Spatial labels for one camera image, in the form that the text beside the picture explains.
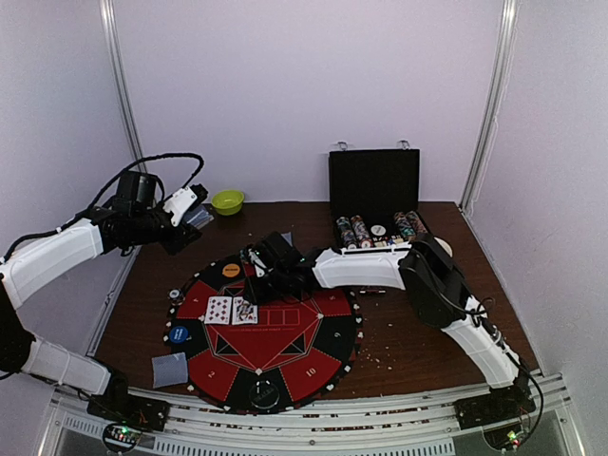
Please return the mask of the dealt blue playing card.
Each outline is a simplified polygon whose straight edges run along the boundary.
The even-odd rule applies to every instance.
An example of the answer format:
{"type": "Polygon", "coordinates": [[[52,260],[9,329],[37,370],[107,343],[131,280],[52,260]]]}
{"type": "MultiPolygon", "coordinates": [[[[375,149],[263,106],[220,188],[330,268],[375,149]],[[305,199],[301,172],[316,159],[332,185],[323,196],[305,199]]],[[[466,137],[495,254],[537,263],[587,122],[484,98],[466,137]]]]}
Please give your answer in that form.
{"type": "Polygon", "coordinates": [[[283,237],[283,238],[284,238],[284,239],[285,239],[285,240],[286,240],[286,241],[287,241],[287,242],[288,242],[290,245],[292,245],[292,244],[293,244],[293,237],[292,237],[292,233],[291,233],[291,232],[288,232],[288,233],[282,233],[281,235],[282,235],[282,237],[283,237]]]}

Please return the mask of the queen of hearts card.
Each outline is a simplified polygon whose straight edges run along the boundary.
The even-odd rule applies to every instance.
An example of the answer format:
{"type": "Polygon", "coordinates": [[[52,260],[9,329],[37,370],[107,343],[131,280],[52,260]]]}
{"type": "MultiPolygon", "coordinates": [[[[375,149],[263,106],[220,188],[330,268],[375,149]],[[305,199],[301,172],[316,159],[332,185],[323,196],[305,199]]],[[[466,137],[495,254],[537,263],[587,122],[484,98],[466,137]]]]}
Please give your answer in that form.
{"type": "Polygon", "coordinates": [[[236,296],[232,304],[231,323],[233,325],[248,325],[258,322],[257,305],[244,299],[242,296],[236,296]]]}

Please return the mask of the orange big blind button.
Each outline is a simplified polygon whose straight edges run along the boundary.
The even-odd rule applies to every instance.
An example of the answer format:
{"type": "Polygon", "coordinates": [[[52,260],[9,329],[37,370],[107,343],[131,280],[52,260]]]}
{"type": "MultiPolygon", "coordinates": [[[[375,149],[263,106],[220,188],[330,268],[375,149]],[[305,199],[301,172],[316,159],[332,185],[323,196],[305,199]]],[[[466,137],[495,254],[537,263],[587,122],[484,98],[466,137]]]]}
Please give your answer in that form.
{"type": "Polygon", "coordinates": [[[232,262],[232,263],[227,263],[223,266],[222,268],[222,275],[225,277],[236,277],[240,274],[241,272],[241,267],[239,264],[232,262]]]}

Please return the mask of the blue deck of cards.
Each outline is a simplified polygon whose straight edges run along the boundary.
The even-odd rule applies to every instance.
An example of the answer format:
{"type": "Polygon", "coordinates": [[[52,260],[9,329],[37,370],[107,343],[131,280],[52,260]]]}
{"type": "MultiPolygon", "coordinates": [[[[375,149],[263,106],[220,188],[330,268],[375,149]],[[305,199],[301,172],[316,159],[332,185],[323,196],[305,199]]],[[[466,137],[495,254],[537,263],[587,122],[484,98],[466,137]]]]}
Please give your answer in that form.
{"type": "Polygon", "coordinates": [[[194,226],[196,229],[201,229],[209,222],[214,220],[214,216],[206,209],[204,205],[188,210],[182,220],[194,226]]]}

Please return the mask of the ten of diamonds card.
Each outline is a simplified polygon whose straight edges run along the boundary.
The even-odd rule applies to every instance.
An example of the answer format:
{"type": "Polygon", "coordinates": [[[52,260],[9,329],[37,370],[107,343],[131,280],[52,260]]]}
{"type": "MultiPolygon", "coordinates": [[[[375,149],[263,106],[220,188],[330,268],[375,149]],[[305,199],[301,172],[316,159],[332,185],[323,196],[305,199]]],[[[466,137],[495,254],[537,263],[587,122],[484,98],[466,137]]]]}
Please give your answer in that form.
{"type": "Polygon", "coordinates": [[[205,325],[229,325],[232,317],[233,298],[225,295],[210,296],[203,323],[205,325]]]}

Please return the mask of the poker chip stack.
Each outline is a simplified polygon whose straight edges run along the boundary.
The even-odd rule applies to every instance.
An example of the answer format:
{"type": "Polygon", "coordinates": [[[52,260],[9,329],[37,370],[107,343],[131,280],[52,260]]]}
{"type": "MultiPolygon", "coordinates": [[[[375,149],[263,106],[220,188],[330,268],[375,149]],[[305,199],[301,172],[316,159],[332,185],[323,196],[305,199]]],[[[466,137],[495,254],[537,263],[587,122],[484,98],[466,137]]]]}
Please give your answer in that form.
{"type": "Polygon", "coordinates": [[[182,289],[172,289],[168,293],[168,298],[172,306],[180,306],[184,302],[182,289]]]}

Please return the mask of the blue small blind button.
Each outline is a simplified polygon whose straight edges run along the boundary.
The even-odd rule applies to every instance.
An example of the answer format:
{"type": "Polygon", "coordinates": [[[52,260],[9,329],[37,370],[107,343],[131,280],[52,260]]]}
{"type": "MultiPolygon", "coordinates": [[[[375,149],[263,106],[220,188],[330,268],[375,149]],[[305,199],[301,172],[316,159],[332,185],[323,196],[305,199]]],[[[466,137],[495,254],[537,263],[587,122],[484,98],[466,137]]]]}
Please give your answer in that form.
{"type": "Polygon", "coordinates": [[[186,327],[184,326],[176,326],[173,327],[171,329],[171,331],[168,334],[168,340],[172,343],[172,344],[182,344],[184,343],[189,336],[189,331],[186,327]]]}

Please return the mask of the black red triangular token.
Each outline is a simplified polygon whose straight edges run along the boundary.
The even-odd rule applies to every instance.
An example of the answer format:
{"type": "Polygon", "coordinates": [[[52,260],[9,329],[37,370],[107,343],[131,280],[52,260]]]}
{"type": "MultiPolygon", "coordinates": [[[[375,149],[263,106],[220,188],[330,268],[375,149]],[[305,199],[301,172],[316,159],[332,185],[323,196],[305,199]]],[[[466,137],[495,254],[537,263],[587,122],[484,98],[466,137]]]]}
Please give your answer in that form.
{"type": "Polygon", "coordinates": [[[358,293],[361,295],[384,295],[386,290],[378,287],[362,287],[358,293]]]}

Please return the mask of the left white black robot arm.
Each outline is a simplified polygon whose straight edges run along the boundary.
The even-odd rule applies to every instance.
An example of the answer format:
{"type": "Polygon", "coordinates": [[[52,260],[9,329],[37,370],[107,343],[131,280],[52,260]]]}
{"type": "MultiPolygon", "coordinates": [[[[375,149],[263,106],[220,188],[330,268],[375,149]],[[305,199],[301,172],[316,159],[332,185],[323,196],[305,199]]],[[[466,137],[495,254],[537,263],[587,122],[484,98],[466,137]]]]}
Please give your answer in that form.
{"type": "Polygon", "coordinates": [[[17,311],[36,292],[74,267],[119,249],[158,243],[175,255],[200,238],[188,214],[207,198],[200,184],[186,184],[170,196],[156,175],[124,171],[112,180],[116,193],[93,203],[65,227],[29,236],[28,245],[1,260],[1,376],[17,373],[65,385],[81,393],[90,414],[145,430],[164,427],[168,405],[128,391],[119,370],[48,342],[27,330],[17,311]]]}

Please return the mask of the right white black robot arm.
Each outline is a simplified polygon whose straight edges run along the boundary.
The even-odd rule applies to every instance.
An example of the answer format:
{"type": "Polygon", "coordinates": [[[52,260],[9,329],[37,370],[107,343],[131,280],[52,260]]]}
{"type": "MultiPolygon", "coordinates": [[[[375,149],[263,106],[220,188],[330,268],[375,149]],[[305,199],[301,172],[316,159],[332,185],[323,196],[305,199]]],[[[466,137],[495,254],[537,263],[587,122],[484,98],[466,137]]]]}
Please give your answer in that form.
{"type": "Polygon", "coordinates": [[[245,247],[241,256],[256,273],[251,292],[256,304],[350,286],[405,292],[419,320],[454,340],[484,376],[489,392],[477,401],[464,400],[464,414],[481,422],[484,411],[503,420],[513,412],[535,410],[529,368],[489,320],[486,305],[470,291],[435,236],[422,234],[389,247],[330,247],[303,255],[272,232],[245,247]]]}

